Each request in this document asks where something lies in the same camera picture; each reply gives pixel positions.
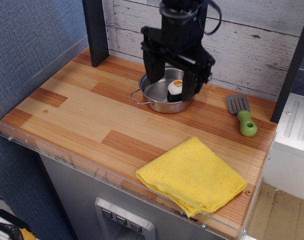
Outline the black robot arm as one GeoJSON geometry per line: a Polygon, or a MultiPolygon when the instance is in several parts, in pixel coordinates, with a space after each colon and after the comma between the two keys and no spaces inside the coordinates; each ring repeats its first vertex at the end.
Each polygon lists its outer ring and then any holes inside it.
{"type": "Polygon", "coordinates": [[[182,101],[199,93],[211,77],[214,58],[203,48],[208,6],[221,12],[211,0],[163,0],[159,5],[161,28],[143,27],[143,59],[151,84],[165,74],[170,64],[184,72],[182,101]]]}

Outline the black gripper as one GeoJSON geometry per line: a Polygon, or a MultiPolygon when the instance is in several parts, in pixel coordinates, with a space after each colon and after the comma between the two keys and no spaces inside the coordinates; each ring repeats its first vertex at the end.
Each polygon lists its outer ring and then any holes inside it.
{"type": "Polygon", "coordinates": [[[165,63],[184,72],[182,100],[189,101],[211,77],[214,58],[203,48],[206,12],[190,16],[162,15],[161,28],[145,26],[142,42],[146,75],[151,84],[165,74],[165,63]]]}

